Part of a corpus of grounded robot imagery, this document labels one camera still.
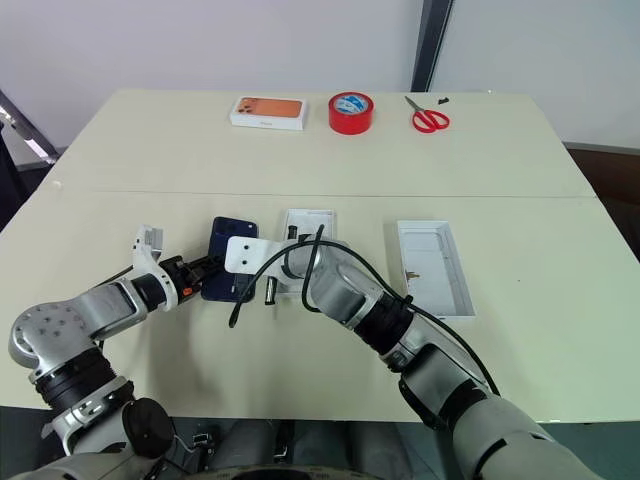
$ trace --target white wall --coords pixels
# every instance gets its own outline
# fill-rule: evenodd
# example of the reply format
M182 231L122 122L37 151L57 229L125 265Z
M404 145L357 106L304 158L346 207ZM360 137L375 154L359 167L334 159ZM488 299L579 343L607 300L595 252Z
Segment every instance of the white wall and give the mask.
M640 2L456 0L431 90L489 89L565 141L640 148Z
M403 91L421 6L0 0L0 89L57 147L119 87Z

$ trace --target red tape roll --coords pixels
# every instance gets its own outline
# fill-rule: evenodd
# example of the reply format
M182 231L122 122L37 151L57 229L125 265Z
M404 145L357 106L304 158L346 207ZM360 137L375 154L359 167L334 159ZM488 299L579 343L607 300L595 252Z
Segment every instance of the red tape roll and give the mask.
M373 100L364 93L343 92L329 100L329 126L338 133L366 132L373 120Z

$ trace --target scissors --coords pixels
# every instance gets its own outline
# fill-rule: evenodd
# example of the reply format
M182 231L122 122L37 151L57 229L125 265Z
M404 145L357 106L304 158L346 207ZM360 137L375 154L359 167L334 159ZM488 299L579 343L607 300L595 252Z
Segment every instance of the scissors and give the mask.
M433 133L437 130L444 130L449 126L451 121L444 113L435 110L426 110L419 107L416 102L405 96L409 105L416 111L413 114L413 126L422 133Z

